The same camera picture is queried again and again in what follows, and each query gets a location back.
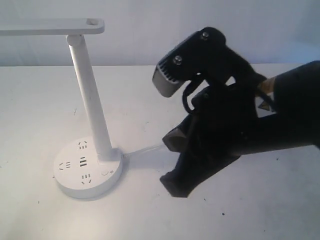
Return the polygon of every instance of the table surface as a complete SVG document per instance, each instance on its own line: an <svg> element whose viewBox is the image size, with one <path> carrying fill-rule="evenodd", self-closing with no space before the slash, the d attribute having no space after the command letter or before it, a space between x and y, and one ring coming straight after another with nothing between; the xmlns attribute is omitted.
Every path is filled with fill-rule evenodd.
<svg viewBox="0 0 320 240"><path fill-rule="evenodd" d="M272 77L298 65L253 66ZM110 191L79 200L53 176L58 152L90 135L73 67L0 67L1 240L319 239L314 146L242 156L189 198L173 198L159 177L178 155L160 144L186 116L181 90L160 96L154 66L93 70L112 145L130 158Z"/></svg>

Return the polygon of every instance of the screw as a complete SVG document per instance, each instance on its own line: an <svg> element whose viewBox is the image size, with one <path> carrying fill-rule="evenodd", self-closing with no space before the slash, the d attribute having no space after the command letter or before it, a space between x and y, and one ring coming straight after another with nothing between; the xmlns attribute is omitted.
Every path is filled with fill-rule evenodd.
<svg viewBox="0 0 320 240"><path fill-rule="evenodd" d="M174 63L175 65L181 65L181 63L182 63L182 57L181 57L180 55L175 56L174 59L173 59L173 63Z"/></svg>
<svg viewBox="0 0 320 240"><path fill-rule="evenodd" d="M209 38L209 33L207 33L207 32L204 31L204 32L202 33L202 35L201 35L200 38L201 38L202 40L205 40L205 41L208 40L208 38Z"/></svg>

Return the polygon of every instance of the warning sticker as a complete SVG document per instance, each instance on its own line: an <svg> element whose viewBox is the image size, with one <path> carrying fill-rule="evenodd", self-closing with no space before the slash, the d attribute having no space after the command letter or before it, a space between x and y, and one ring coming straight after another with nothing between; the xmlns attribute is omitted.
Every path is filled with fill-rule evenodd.
<svg viewBox="0 0 320 240"><path fill-rule="evenodd" d="M272 100L274 100L274 86L275 86L275 77L269 78L258 85L258 88L267 94ZM265 102L261 97L257 96L254 99L255 110L258 118L263 118L276 112L271 108L271 106Z"/></svg>

